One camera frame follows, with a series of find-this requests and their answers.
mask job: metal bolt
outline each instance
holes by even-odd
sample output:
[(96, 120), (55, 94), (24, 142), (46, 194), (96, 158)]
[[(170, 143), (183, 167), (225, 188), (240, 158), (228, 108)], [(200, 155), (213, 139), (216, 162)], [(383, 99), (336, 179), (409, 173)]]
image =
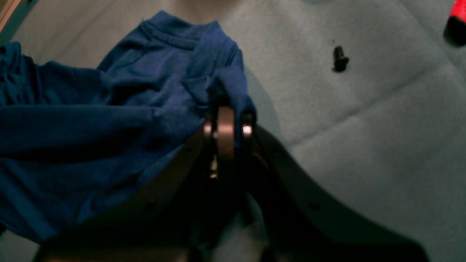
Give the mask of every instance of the metal bolt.
[(341, 46), (335, 47), (335, 50), (333, 51), (333, 65), (335, 66), (335, 71), (344, 71), (349, 61), (350, 59), (345, 57), (345, 54), (343, 53), (343, 48)]

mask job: gray fabric surface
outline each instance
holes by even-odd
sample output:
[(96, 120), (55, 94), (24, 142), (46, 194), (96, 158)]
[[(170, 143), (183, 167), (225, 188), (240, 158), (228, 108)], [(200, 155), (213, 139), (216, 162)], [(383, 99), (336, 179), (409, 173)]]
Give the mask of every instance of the gray fabric surface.
[[(244, 53), (259, 123), (308, 174), (434, 262), (466, 261), (466, 48), (443, 37), (452, 1), (41, 0), (14, 36), (36, 62), (95, 67), (163, 9), (220, 21)], [(332, 69), (343, 45), (348, 69)], [(218, 261), (249, 261), (257, 227)], [(231, 254), (244, 253), (240, 259)]]

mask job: blue fabric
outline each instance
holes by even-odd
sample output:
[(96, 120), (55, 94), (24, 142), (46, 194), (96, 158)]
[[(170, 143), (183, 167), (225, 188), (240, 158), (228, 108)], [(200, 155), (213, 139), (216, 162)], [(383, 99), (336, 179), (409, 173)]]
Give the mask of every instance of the blue fabric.
[(97, 69), (35, 65), (17, 42), (0, 53), (0, 223), (38, 243), (153, 179), (215, 99), (256, 114), (242, 53), (216, 21), (159, 12)]

